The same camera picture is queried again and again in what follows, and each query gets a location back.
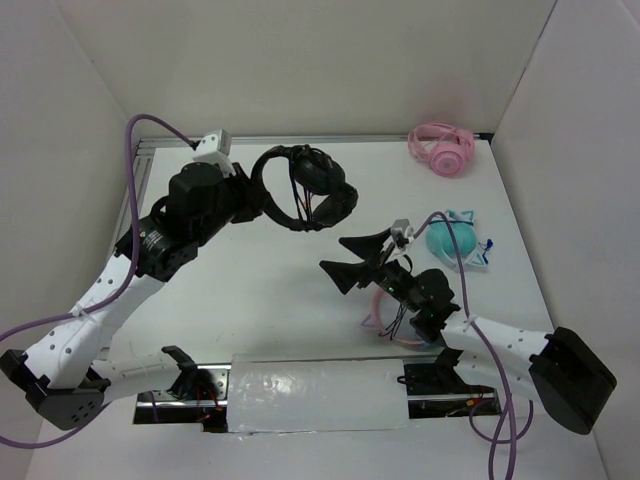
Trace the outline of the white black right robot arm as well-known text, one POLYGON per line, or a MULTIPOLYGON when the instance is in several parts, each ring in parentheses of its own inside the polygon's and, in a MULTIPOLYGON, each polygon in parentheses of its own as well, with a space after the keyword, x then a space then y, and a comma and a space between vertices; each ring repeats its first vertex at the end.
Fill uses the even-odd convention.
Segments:
POLYGON ((443 348, 436 379, 444 390, 500 388, 539 403, 565 429, 590 433, 617 380, 582 338, 565 327, 533 331, 465 313, 442 270, 414 274, 400 263, 411 241, 393 229, 342 237, 359 262, 323 260, 320 267, 342 294, 375 284, 412 312, 417 335, 443 348))

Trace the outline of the black wired headphones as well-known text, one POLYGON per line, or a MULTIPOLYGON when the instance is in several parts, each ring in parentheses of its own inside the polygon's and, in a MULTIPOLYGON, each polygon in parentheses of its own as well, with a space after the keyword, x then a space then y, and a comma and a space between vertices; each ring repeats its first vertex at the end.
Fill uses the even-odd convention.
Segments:
POLYGON ((343 168, 329 154, 308 144, 272 147, 253 165, 250 178, 267 195, 263 212, 276 224, 294 232, 336 226, 353 212, 359 199, 356 188, 346 181, 343 168), (275 158, 288 162, 296 218, 287 215, 266 189, 263 170, 275 158))

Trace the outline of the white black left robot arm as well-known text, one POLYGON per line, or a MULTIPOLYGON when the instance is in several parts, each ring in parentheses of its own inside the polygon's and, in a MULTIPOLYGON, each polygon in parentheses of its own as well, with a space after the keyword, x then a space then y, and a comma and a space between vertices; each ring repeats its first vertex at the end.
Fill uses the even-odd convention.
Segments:
POLYGON ((176 399, 197 387, 197 366, 182 349, 124 361, 99 359, 115 333, 199 249, 228 223, 249 222, 267 202, 265 187, 240 164, 230 176, 207 163, 174 175, 158 199, 116 244, 103 272, 81 300, 40 341, 1 357, 3 373, 45 420, 62 431, 78 429, 110 402, 164 390, 176 399))

